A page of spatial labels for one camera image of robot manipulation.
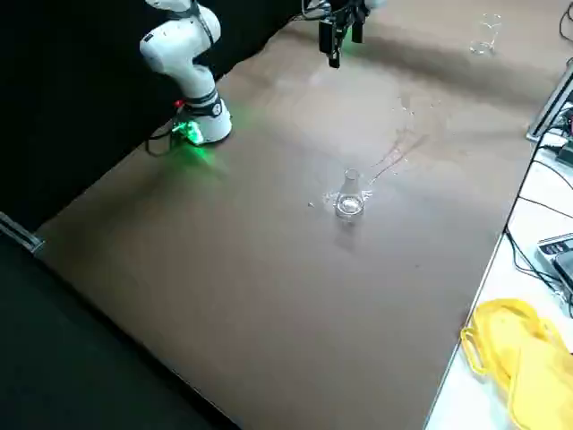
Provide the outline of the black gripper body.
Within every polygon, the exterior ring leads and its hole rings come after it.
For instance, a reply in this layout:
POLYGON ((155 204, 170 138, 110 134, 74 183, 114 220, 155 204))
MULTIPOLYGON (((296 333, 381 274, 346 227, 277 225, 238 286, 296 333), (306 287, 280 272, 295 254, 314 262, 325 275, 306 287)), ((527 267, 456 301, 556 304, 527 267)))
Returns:
POLYGON ((364 0, 329 1, 329 17, 342 19, 349 15, 363 21, 368 16, 368 6, 364 0))

